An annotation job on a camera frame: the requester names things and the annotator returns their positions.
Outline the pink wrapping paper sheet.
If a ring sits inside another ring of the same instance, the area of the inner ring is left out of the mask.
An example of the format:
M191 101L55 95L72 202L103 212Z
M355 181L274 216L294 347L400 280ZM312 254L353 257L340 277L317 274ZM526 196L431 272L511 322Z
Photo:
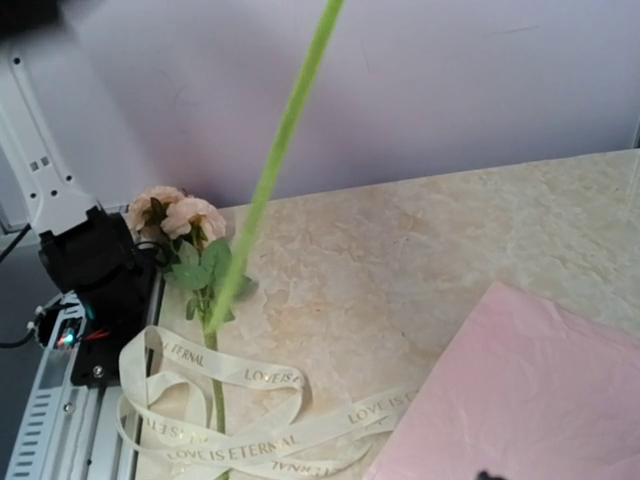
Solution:
M639 342L501 283L436 362L370 479L635 479Z

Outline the front aluminium rail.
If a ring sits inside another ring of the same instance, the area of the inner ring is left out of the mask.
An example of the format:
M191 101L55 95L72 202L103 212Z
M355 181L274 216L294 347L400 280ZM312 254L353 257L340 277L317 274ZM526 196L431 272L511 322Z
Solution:
M138 455L116 428L121 388L75 386L84 308L72 294L56 296L38 314L53 316L5 479L133 479Z

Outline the peach rose fake flower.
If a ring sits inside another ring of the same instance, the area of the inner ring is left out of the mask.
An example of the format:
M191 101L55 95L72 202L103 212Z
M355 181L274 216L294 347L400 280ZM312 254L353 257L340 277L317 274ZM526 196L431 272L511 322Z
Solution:
M170 186L151 187L127 207L125 220L140 247L157 249L160 273L186 295L185 318L196 319L204 345L219 349L218 331L235 319L213 319L232 253L225 218L216 207Z

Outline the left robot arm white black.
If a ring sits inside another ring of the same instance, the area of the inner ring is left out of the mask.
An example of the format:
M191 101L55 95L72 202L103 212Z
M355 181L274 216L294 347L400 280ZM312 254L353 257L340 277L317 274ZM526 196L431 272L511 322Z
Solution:
M151 257L119 213L109 213L68 168L15 46L64 24L59 1L1 4L1 150L24 196L39 258L53 283L85 311L71 373L75 386L121 385L119 356L146 323Z

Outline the cream printed ribbon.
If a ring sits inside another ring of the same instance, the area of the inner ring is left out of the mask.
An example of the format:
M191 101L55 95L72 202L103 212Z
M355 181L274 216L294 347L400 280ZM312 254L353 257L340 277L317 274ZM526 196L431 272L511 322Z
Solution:
M311 413L299 369L224 354L147 327L118 359L118 433L173 479L327 479L399 424L418 388L401 385Z

